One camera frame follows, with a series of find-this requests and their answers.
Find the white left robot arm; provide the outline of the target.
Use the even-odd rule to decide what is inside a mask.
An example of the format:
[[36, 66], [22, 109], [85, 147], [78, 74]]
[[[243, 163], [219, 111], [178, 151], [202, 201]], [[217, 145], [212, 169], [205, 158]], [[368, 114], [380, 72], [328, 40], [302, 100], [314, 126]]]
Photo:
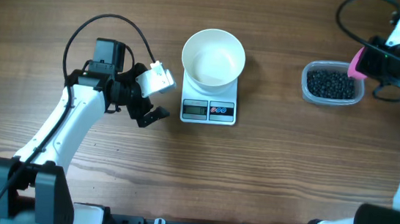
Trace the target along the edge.
[[98, 38], [94, 57], [65, 79], [62, 97], [37, 134], [13, 157], [0, 157], [0, 224], [103, 224], [105, 210], [74, 204], [66, 173], [85, 135], [106, 113], [126, 107], [139, 127], [170, 113], [149, 96], [175, 88], [159, 61], [133, 63], [123, 42]]

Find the clear container of black beans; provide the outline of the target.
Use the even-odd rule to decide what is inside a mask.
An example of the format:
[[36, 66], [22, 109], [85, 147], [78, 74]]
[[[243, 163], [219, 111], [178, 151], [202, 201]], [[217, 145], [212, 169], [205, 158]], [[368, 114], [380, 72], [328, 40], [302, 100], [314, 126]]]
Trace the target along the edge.
[[313, 61], [303, 69], [302, 93], [306, 102], [326, 106], [354, 105], [365, 93], [363, 80], [348, 77], [343, 61]]

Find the white digital kitchen scale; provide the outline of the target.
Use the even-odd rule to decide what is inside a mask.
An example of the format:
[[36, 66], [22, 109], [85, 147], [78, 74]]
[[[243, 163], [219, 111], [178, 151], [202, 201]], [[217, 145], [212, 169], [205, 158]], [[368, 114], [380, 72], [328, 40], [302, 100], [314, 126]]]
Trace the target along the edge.
[[196, 124], [232, 126], [237, 118], [237, 80], [213, 89], [201, 88], [185, 72], [180, 120]]

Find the pink scoop blue handle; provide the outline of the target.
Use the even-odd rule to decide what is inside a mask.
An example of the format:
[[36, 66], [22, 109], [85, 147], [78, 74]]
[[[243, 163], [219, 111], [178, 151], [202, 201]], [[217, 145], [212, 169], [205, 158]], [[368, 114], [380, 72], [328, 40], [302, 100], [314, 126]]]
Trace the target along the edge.
[[350, 78], [358, 79], [358, 80], [365, 80], [367, 76], [357, 70], [358, 62], [360, 61], [360, 57], [363, 54], [363, 50], [365, 48], [362, 47], [353, 57], [349, 64], [349, 69], [347, 70], [347, 75]]

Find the white bowl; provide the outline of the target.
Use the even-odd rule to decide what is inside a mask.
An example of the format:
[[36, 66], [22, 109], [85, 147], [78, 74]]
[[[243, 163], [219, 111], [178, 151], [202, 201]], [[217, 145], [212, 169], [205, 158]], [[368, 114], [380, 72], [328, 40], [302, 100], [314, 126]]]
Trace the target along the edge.
[[223, 91], [236, 81], [246, 63], [240, 41], [223, 29], [196, 32], [183, 46], [181, 56], [190, 80], [212, 93]]

